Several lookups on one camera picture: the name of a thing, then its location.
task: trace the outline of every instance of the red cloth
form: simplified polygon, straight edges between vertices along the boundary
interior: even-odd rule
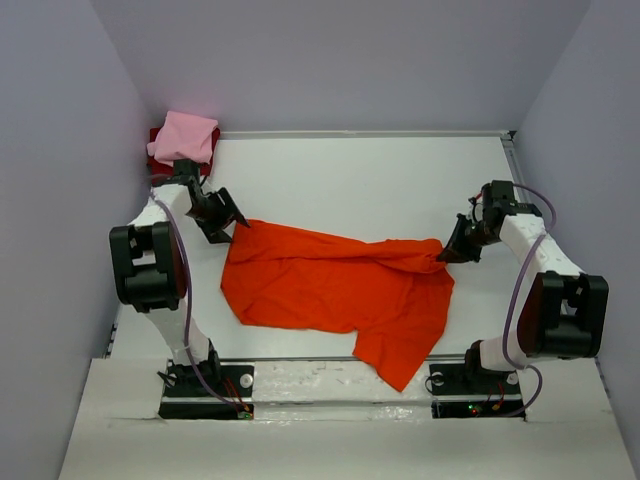
[[[149,130],[150,142],[156,141],[156,137],[158,136],[159,131],[160,131],[160,128],[152,128],[151,130]],[[211,151],[214,152],[214,154],[216,151],[216,144],[218,143],[219,138],[220,138],[220,129],[216,128],[213,131],[213,134],[211,136]],[[172,166],[165,165],[164,163],[160,163],[156,161],[155,158],[149,155],[147,155],[147,165],[149,166],[149,168],[151,168],[152,175],[155,175],[157,173],[163,173],[166,175],[173,174]],[[198,165],[200,165],[200,175],[204,175],[208,177],[211,174],[211,169],[213,168],[213,155],[211,155],[211,161],[209,163],[200,163]]]
[[[402,391],[442,336],[453,279],[439,240],[358,240],[236,225],[222,291],[240,322],[358,332],[353,354]]]

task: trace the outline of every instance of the white table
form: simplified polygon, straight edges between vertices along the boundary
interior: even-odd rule
[[[444,242],[469,196],[511,178],[497,137],[225,140],[216,157],[214,187],[229,188],[248,217],[365,241]],[[227,247],[210,246],[188,219],[180,227],[195,318],[221,357],[351,355],[353,335],[242,326],[219,291]],[[449,270],[456,286],[433,354],[461,354],[501,333],[518,265],[494,245],[480,264]],[[167,356],[151,323],[121,308],[111,358],[92,363],[62,480],[634,478],[589,359],[540,365],[545,387],[527,422],[433,419],[426,363],[398,393],[357,361],[261,360],[256,420],[220,422],[156,417],[155,372]],[[527,401],[535,376],[520,382]],[[320,402],[291,407],[278,399]]]
[[[467,198],[511,179],[498,137],[222,140],[213,187],[227,187],[248,218],[364,241],[434,237],[447,242]],[[191,219],[180,222],[194,281],[194,318],[221,358],[350,356],[355,334],[243,326],[220,292],[227,246],[209,245]],[[501,334],[518,272],[503,245],[479,264],[454,265],[444,336],[433,354],[464,353]],[[167,355],[155,327],[122,306],[113,358]]]

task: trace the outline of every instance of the gray wall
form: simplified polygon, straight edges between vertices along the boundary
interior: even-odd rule
[[[640,2],[594,0],[516,136],[524,178],[558,208],[556,237],[604,275],[601,350],[611,402],[640,467]]]
[[[116,306],[145,108],[86,0],[0,5],[0,478],[54,479]]]
[[[517,128],[588,0],[92,0],[156,119]]]

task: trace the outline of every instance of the folded pink towel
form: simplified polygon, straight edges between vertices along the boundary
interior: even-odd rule
[[[217,127],[217,120],[169,111],[156,141],[147,144],[147,152],[165,165],[181,158],[209,163],[213,155],[211,135]]]

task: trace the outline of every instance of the white tabletop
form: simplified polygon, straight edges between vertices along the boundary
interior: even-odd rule
[[[438,238],[446,243],[467,198],[494,179],[511,179],[498,137],[271,138],[222,140],[212,187],[227,187],[248,218],[364,241]],[[194,318],[222,358],[350,356],[355,334],[243,326],[220,292],[228,246],[209,245],[180,222],[194,281]],[[517,276],[503,245],[479,264],[454,265],[445,334],[433,354],[463,353],[501,334]],[[155,327],[120,308],[113,358],[168,356]]]

